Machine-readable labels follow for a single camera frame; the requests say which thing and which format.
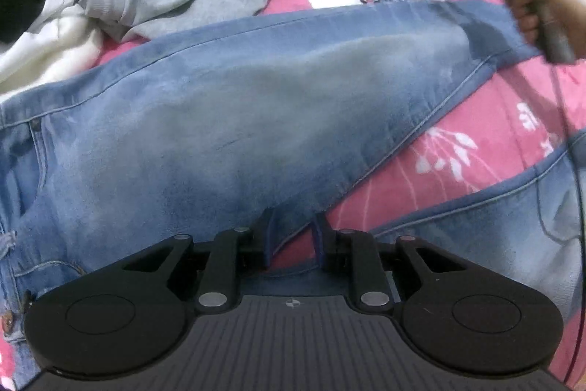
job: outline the bed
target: bed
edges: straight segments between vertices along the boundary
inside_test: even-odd
[[[261,14],[378,1],[381,0],[269,0]],[[486,1],[502,3],[503,0]],[[136,39],[119,44],[107,37],[102,39],[94,29],[94,26],[83,26],[86,36],[83,61],[67,71],[66,76],[105,64],[145,42]],[[62,49],[63,58],[80,47],[73,43],[67,44],[66,49],[62,45],[56,48]],[[577,132],[586,127],[586,64],[559,68],[558,74],[568,117]],[[62,77],[50,74],[44,81],[55,80],[62,80]],[[16,85],[14,93],[20,89]],[[327,216],[335,229],[378,230],[383,234],[387,224],[394,224],[409,214],[479,193],[517,177],[554,154],[562,142],[563,130],[549,67],[541,58],[534,58],[493,76],[408,148],[382,164],[339,203],[333,204]],[[391,230],[389,226],[385,233],[392,236]],[[311,236],[305,230],[282,247],[272,268],[281,270],[311,261],[313,256]],[[527,285],[545,292],[552,286],[547,277],[542,276],[527,279]],[[586,343],[582,344],[578,360],[567,375],[579,326],[579,314],[567,317],[564,340],[551,371],[559,379],[567,379],[567,384],[576,391],[583,391],[586,390]],[[18,370],[15,370],[10,346],[4,342],[0,343],[0,356],[0,384],[6,389],[16,389]]]

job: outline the device handle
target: device handle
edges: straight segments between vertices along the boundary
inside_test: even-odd
[[[537,46],[543,52],[546,61],[552,65],[574,65],[575,52],[547,3],[534,1],[529,9],[539,18]]]

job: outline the jeans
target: jeans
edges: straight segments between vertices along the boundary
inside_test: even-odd
[[[177,233],[210,240],[267,207],[275,252],[494,71],[535,55],[501,6],[384,3],[173,34],[9,99],[0,312],[16,316],[16,384],[37,372],[26,290]]]

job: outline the black circular disc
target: black circular disc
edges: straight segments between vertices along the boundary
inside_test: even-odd
[[[437,274],[433,285],[405,302],[407,336],[424,355],[475,375],[512,375],[543,365],[560,342],[561,315],[541,293],[502,279]]]
[[[78,280],[42,297],[25,335],[44,369],[115,376],[162,357],[181,338],[183,303],[149,274]]]

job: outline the pink bedsheet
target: pink bedsheet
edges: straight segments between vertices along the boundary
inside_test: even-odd
[[[361,2],[271,0],[264,13]],[[110,43],[99,63],[137,44]],[[559,68],[557,74],[568,117],[575,129],[583,128],[586,126],[586,64]],[[560,144],[562,136],[549,66],[541,58],[532,59],[496,74],[354,189],[329,211],[329,220],[336,229],[369,230],[416,210],[476,192],[535,165]],[[305,231],[277,255],[274,267],[292,265],[313,255],[311,236]],[[575,317],[552,363],[551,370],[559,378],[568,369],[577,328],[578,317]],[[579,366],[568,382],[570,386],[577,386],[586,371],[586,346],[583,348]]]

